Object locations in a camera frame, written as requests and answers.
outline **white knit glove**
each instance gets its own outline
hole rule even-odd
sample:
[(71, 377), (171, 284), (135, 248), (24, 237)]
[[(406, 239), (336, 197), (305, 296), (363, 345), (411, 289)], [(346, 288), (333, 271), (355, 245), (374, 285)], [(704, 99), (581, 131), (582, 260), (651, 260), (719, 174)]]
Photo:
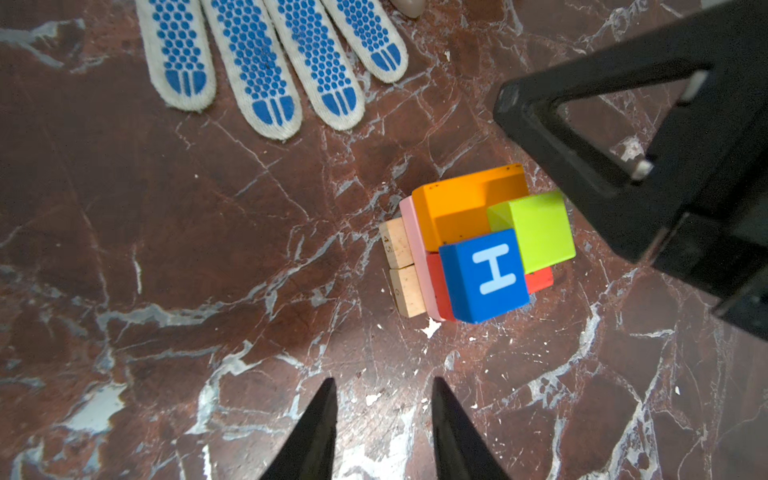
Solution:
[(365, 99), (326, 10), (379, 80), (398, 81), (408, 66), (379, 0), (137, 0), (150, 80), (181, 110), (202, 111), (216, 94), (201, 2), (240, 111), (265, 137), (285, 140), (302, 120), (280, 42), (328, 125), (346, 130), (362, 118)]

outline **lime green block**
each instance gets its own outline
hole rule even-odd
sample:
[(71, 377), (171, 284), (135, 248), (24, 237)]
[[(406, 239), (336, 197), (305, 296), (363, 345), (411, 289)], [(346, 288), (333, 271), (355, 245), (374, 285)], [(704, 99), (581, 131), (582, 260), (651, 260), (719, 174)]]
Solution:
[(526, 274), (576, 257), (559, 191), (501, 202), (489, 207), (487, 214), (491, 232), (515, 229)]

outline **wooden block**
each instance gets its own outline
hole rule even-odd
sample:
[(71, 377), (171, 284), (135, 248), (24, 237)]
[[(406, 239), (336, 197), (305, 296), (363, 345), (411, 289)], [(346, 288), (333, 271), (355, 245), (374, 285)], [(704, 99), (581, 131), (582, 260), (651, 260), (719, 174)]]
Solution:
[(427, 311), (419, 288), (416, 267), (411, 265), (399, 270), (390, 270), (392, 288), (395, 290), (395, 303), (400, 315), (411, 318)]
[(492, 168), (413, 191), (413, 204), (428, 252), (491, 233), (485, 211), (491, 205), (528, 195), (519, 164)]
[(389, 268), (397, 270), (413, 265), (411, 247), (408, 245), (406, 226), (402, 221), (402, 217), (381, 223), (379, 225), (379, 232), (382, 234), (382, 243), (384, 243), (384, 251), (389, 262)]
[(530, 302), (514, 230), (440, 247), (454, 316), (480, 323)]
[(548, 266), (533, 273), (528, 273), (525, 275), (525, 285), (528, 286), (528, 293), (536, 293), (554, 285), (552, 267)]
[(445, 282), (445, 274), (442, 271), (440, 254), (430, 253), (427, 255), (427, 266), (429, 267), (429, 277), (432, 279), (432, 288), (435, 290), (437, 310), (442, 318), (449, 322), (455, 322), (456, 317), (453, 316), (451, 297), (448, 293), (448, 284)]
[(494, 232), (515, 229), (526, 273), (576, 256), (568, 212), (559, 191), (492, 205), (488, 223)]
[(406, 224), (408, 243), (411, 246), (411, 255), (413, 256), (413, 264), (416, 267), (416, 274), (419, 276), (419, 285), (422, 289), (422, 298), (427, 309), (427, 315), (435, 320), (445, 320), (440, 316), (437, 308), (435, 290), (432, 287), (432, 280), (429, 278), (427, 252), (424, 250), (424, 240), (419, 230), (419, 219), (416, 218), (416, 209), (413, 207), (413, 199), (411, 197), (400, 201), (400, 213)]

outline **red block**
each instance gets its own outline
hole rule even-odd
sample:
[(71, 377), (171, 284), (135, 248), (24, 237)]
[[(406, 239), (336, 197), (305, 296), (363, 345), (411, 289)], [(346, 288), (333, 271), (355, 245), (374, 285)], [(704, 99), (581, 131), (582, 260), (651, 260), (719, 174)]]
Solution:
[(435, 289), (435, 297), (437, 297), (437, 311), (442, 318), (455, 322), (456, 317), (453, 316), (451, 298), (448, 295), (448, 284), (445, 282), (439, 253), (427, 255), (427, 267), (429, 268), (429, 277), (432, 279), (432, 288)]
[(528, 293), (536, 293), (554, 284), (552, 276), (552, 267), (542, 268), (525, 276), (525, 285), (528, 287)]

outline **marble floor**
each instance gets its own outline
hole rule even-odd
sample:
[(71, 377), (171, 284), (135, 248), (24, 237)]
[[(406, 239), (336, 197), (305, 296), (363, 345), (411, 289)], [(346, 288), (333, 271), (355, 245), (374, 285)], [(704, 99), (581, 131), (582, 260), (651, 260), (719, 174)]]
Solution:
[[(0, 478), (258, 478), (336, 378), (335, 478), (434, 478), (444, 376), (512, 478), (765, 478), (768, 346), (714, 299), (617, 258), (572, 206), (577, 256), (482, 325), (401, 317), (378, 224), (417, 186), (513, 162), (498, 86), (697, 0), (430, 1), (395, 85), (337, 132), (302, 98), (286, 143), (219, 71), (201, 114), (152, 88), (134, 3), (0, 5)], [(569, 106), (619, 155), (674, 86)]]

